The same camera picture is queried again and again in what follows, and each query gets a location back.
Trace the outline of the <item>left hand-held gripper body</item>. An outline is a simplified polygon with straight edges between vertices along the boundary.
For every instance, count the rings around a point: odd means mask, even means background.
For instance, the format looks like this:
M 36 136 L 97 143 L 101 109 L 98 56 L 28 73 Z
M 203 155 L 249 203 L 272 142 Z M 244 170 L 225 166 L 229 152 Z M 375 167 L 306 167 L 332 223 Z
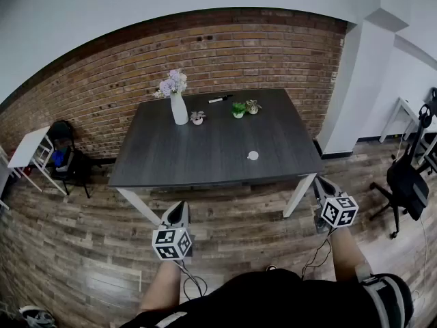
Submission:
M 160 225 L 152 234 L 152 247 L 163 261 L 183 260 L 192 247 L 192 240 L 186 228 Z

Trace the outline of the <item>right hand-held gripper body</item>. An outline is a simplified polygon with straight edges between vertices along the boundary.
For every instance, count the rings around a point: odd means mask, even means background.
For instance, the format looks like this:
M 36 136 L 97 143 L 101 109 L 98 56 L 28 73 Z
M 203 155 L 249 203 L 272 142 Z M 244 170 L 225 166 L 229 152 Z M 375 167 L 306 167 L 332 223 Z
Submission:
M 315 226 L 318 232 L 327 228 L 350 226 L 358 212 L 358 204 L 352 196 L 323 198 L 315 211 Z

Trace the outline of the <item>person's left forearm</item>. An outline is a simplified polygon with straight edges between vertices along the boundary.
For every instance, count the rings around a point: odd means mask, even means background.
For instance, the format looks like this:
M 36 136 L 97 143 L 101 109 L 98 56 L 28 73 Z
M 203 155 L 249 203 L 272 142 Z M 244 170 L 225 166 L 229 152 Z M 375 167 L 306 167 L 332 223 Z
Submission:
M 180 303 L 181 269 L 175 262 L 162 262 L 146 290 L 139 313 L 170 310 Z

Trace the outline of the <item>person's right forearm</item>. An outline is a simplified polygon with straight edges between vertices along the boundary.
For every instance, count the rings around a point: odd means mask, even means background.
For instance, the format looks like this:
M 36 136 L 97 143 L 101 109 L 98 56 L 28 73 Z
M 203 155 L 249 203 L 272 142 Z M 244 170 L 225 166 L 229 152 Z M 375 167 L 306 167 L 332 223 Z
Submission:
M 371 267 L 349 228 L 337 228 L 330 236 L 330 243 L 338 282 L 351 282 L 358 280 L 361 275 L 371 273 Z

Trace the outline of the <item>white table leg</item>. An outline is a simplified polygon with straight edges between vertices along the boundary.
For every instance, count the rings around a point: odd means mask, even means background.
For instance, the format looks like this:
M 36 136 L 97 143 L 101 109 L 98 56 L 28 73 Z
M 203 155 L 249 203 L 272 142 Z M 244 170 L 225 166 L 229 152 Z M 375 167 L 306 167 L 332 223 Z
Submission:
M 117 188 L 122 194 L 143 216 L 149 219 L 155 226 L 160 224 L 160 218 L 145 204 L 141 198 L 133 191 L 128 189 Z
M 307 192 L 308 188 L 311 186 L 312 182 L 314 181 L 316 177 L 316 173 L 309 174 L 306 176 L 303 176 L 297 187 L 295 188 L 289 202 L 287 203 L 287 206 L 285 207 L 283 211 L 283 217 L 288 218 L 291 216 L 291 214 L 296 209 L 297 205 L 301 201 L 301 199 L 304 197 L 305 193 Z

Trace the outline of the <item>black office chair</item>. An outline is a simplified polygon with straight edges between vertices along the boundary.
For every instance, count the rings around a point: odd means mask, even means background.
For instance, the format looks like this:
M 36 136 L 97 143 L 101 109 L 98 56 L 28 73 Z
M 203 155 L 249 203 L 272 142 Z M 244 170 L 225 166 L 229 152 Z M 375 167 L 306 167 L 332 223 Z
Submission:
M 381 215 L 386 209 L 393 209 L 396 231 L 390 234 L 391 239 L 396 238 L 399 233 L 399 208 L 404 208 L 404 213 L 408 213 L 417 221 L 427 207 L 429 188 L 419 171 L 412 166 L 412 159 L 422 133 L 423 126 L 419 124 L 413 144 L 408 145 L 402 157 L 395 159 L 392 166 L 389 167 L 386 181 L 391 192 L 376 182 L 372 182 L 369 186 L 370 190 L 377 189 L 389 201 L 386 206 L 369 218 L 370 221 Z

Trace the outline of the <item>white ceramic vase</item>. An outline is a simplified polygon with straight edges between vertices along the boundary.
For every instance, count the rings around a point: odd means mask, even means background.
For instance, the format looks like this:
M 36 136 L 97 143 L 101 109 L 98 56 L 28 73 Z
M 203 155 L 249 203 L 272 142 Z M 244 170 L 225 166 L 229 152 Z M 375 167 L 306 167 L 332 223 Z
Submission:
M 170 95 L 170 101 L 175 123 L 179 126 L 185 125 L 188 122 L 188 112 L 181 93 Z

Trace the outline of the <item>white desk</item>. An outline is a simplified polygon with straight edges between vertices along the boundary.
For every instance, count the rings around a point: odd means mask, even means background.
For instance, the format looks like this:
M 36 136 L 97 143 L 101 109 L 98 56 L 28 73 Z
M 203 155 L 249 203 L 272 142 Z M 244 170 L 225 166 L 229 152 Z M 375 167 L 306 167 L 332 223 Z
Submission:
M 419 126 L 419 110 L 425 104 L 423 100 L 408 100 L 404 97 L 399 97 L 397 103 L 395 105 L 395 109 L 393 110 L 389 120 L 387 121 L 385 127 L 382 130 L 382 134 L 379 138 L 379 142 L 383 143 L 389 134 L 389 129 L 392 127 L 396 117 L 402 111 L 408 115 L 407 127 L 402 135 L 403 140 L 407 140 L 410 134 L 413 133 L 413 130 L 418 128 Z M 433 138 L 430 144 L 424 142 L 423 136 L 427 133 L 435 133 L 436 136 Z M 418 160 L 419 164 L 422 164 L 426 156 L 429 156 L 433 149 L 437 147 L 437 109 L 434 109 L 434 115 L 432 117 L 431 124 L 424 130 L 424 133 L 421 135 L 421 143 L 424 143 L 425 152 Z

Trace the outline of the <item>black folding chair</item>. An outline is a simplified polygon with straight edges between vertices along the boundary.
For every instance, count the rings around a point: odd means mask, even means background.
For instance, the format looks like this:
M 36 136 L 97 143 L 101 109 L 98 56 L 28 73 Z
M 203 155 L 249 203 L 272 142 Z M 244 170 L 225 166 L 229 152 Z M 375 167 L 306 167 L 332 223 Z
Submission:
M 87 183 L 91 176 L 91 168 L 93 166 L 101 168 L 102 166 L 75 146 L 73 127 L 69 122 L 65 120 L 54 122 L 48 131 L 48 138 L 55 150 L 62 150 L 65 154 L 61 167 L 55 167 L 53 164 L 51 178 L 62 182 L 67 195 L 69 195 L 67 184 L 82 186 L 89 199 Z

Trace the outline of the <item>person's black shirt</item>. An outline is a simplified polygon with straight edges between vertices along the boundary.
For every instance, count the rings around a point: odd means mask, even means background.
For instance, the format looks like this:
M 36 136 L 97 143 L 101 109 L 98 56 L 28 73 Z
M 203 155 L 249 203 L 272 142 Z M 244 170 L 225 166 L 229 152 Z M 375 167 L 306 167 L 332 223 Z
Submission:
M 285 269 L 239 275 L 170 310 L 146 311 L 120 328 L 407 328 L 412 295 L 400 277 L 303 280 Z

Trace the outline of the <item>black headphones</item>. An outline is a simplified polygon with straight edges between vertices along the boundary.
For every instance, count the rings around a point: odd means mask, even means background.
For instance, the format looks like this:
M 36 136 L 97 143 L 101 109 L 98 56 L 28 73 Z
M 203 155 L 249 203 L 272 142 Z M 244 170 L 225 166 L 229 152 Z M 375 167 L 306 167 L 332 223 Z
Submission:
M 424 104 L 419 110 L 419 126 L 428 128 L 432 123 L 433 116 L 432 108 L 428 104 Z

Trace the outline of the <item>purple flower bouquet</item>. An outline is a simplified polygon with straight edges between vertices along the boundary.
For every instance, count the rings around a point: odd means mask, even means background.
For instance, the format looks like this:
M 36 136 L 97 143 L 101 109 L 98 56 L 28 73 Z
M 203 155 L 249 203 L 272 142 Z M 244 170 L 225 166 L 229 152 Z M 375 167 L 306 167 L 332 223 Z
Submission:
M 167 98 L 181 94 L 187 87 L 187 76 L 180 70 L 171 70 L 168 78 L 160 82 L 158 89 L 153 93 L 155 98 Z

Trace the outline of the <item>grey and white shoe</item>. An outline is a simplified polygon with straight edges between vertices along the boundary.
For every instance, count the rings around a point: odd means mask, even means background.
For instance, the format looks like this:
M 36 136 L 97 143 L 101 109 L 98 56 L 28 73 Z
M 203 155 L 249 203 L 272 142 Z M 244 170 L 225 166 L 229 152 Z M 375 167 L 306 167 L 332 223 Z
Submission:
M 20 307 L 18 311 L 27 321 L 29 328 L 57 328 L 54 317 L 45 309 L 26 305 Z

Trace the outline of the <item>white side table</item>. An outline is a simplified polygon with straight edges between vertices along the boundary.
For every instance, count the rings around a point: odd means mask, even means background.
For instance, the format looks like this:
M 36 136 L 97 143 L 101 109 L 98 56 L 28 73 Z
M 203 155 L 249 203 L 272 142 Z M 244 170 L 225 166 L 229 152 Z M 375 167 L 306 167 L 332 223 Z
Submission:
M 37 190 L 42 192 L 42 189 L 23 173 L 23 169 L 33 163 L 37 169 L 47 178 L 61 193 L 67 195 L 64 188 L 60 187 L 50 176 L 46 165 L 54 153 L 54 145 L 48 138 L 50 126 L 45 126 L 36 131 L 27 133 L 19 143 L 15 150 L 8 168 L 19 171 Z

